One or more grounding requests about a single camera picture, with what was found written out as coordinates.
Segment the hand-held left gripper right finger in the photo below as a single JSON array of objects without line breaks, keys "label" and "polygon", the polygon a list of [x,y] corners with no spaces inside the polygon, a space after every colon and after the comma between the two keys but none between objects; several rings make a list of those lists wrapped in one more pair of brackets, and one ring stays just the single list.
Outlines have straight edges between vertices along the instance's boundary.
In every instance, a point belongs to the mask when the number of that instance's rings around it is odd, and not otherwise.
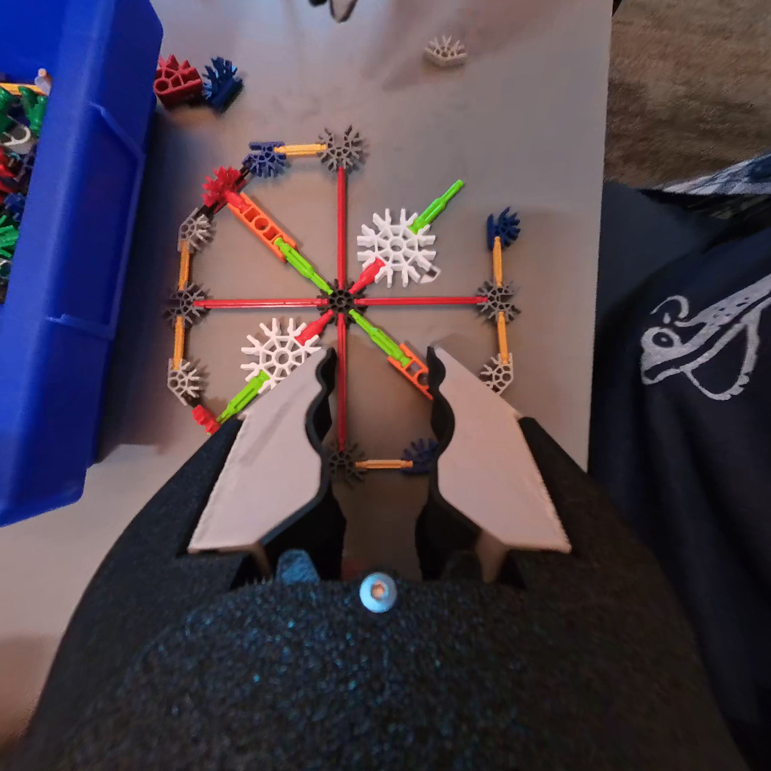
[{"label": "hand-held left gripper right finger", "polygon": [[570,554],[521,415],[440,346],[427,352],[437,440],[426,500],[426,577],[437,579],[482,535],[512,551]]}]

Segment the red toy connector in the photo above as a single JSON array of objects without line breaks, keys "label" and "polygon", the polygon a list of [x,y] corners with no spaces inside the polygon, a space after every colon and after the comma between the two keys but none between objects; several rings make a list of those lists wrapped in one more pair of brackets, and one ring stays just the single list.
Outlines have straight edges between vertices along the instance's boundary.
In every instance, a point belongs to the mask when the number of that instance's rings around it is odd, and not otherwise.
[{"label": "red toy connector", "polygon": [[200,101],[204,83],[198,70],[187,60],[179,62],[174,55],[159,56],[153,81],[153,92],[166,110]]}]

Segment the blue plastic bin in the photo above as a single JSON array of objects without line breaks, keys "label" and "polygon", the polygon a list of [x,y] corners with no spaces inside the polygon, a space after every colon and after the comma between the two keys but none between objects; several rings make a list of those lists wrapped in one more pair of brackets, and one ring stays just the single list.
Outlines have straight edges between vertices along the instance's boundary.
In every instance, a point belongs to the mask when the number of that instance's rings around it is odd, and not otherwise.
[{"label": "blue plastic bin", "polygon": [[1,308],[2,526],[96,456],[162,37],[149,1],[2,2],[2,72],[53,77]]}]

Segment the black printed t-shirt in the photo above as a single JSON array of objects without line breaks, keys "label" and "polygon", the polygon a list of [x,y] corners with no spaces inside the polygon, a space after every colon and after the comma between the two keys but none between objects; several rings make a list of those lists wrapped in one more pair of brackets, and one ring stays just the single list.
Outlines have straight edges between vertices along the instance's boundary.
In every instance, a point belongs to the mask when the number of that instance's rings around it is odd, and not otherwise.
[{"label": "black printed t-shirt", "polygon": [[769,226],[603,187],[590,474],[686,607],[728,726],[769,767]]}]

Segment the plaid flannel shirt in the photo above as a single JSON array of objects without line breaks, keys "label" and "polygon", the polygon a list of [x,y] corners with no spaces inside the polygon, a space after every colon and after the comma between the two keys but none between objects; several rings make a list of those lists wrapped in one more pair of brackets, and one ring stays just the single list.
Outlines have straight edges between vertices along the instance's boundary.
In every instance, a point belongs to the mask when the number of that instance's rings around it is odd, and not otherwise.
[{"label": "plaid flannel shirt", "polygon": [[770,151],[691,179],[641,188],[649,198],[719,219],[769,213]]}]

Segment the pile of colourful toy pieces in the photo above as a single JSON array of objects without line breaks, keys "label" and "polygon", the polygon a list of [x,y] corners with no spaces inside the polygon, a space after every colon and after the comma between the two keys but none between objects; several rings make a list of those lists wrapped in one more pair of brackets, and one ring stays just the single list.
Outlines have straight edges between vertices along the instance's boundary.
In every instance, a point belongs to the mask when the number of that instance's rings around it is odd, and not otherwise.
[{"label": "pile of colourful toy pieces", "polygon": [[5,303],[52,77],[1,83],[1,303]]}]

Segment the small white toy piece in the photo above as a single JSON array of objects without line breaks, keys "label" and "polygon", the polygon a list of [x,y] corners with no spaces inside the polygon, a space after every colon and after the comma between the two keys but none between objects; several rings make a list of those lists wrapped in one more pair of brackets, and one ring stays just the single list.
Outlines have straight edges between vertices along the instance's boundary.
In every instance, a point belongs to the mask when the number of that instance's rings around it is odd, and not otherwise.
[{"label": "small white toy piece", "polygon": [[423,58],[438,68],[454,68],[466,63],[467,48],[450,35],[437,35],[426,44]]}]

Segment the grey toy connector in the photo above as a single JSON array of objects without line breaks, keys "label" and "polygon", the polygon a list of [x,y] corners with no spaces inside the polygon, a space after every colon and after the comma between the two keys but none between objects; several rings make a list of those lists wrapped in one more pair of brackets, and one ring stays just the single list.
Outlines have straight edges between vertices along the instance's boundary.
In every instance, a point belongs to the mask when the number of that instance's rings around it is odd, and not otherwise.
[{"label": "grey toy connector", "polygon": [[350,487],[363,481],[366,469],[357,467],[357,463],[365,460],[365,454],[356,443],[346,444],[334,449],[329,459],[332,480],[346,483]]}]

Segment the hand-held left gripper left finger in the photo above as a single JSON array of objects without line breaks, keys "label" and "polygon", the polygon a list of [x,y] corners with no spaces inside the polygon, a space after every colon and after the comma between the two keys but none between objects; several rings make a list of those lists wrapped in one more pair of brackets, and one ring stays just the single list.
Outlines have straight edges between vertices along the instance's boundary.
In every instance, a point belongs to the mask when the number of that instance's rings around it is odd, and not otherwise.
[{"label": "hand-held left gripper left finger", "polygon": [[337,356],[320,348],[246,410],[204,506],[188,553],[265,552],[275,570],[303,550],[323,579],[338,577],[338,502],[322,441]]}]

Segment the colourful toy wheel model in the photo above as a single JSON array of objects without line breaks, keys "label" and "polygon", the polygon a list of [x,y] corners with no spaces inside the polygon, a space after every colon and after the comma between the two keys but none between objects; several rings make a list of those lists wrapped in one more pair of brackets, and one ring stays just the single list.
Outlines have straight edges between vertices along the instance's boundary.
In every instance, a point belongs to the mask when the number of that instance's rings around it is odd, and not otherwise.
[{"label": "colourful toy wheel model", "polygon": [[[400,343],[371,323],[365,311],[376,306],[474,306],[490,322],[495,323],[497,352],[480,372],[483,384],[496,393],[504,392],[514,378],[514,358],[508,345],[508,326],[520,311],[514,304],[515,290],[504,281],[503,252],[520,235],[520,220],[506,208],[502,213],[487,217],[486,243],[493,265],[493,276],[470,296],[451,297],[375,297],[367,296],[372,284],[384,282],[391,288],[399,277],[404,288],[411,283],[429,284],[439,276],[433,249],[436,236],[430,231],[435,219],[464,187],[456,181],[436,198],[423,212],[408,215],[400,210],[392,217],[389,210],[374,214],[371,225],[363,225],[357,236],[357,258],[361,271],[349,281],[347,261],[348,176],[363,157],[364,142],[352,127],[342,135],[324,130],[316,143],[286,144],[255,142],[241,167],[218,167],[204,181],[202,205],[194,210],[179,227],[177,248],[179,272],[177,287],[172,294],[167,316],[173,324],[173,352],[167,367],[167,388],[196,422],[209,435],[219,426],[240,413],[258,395],[274,387],[315,352],[324,331],[336,328],[337,314],[342,312],[348,327],[355,325],[386,357],[390,365],[430,398],[426,383],[428,368],[406,343]],[[272,218],[254,198],[245,193],[249,181],[277,176],[285,170],[288,160],[317,157],[336,176],[337,259],[336,279],[327,281],[298,249],[289,233]],[[247,298],[211,300],[204,289],[191,280],[193,256],[199,254],[214,237],[214,217],[222,210],[231,212],[236,220],[275,256],[311,283],[317,294],[309,298]],[[285,326],[274,320],[270,327],[261,326],[262,337],[249,337],[242,349],[252,361],[244,365],[246,386],[216,416],[204,404],[201,376],[194,363],[185,357],[188,332],[208,311],[308,308],[319,312],[310,323],[296,324],[290,319]]]}]

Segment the red toy rod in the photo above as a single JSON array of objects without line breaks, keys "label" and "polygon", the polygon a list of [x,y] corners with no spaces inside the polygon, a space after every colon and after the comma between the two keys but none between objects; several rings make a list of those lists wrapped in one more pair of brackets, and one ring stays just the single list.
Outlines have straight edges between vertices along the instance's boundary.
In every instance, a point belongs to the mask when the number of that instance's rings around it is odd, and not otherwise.
[{"label": "red toy rod", "polygon": [[336,438],[338,450],[344,451],[348,440],[347,419],[347,376],[348,376],[348,334],[345,315],[337,314],[337,377],[336,377]]}]

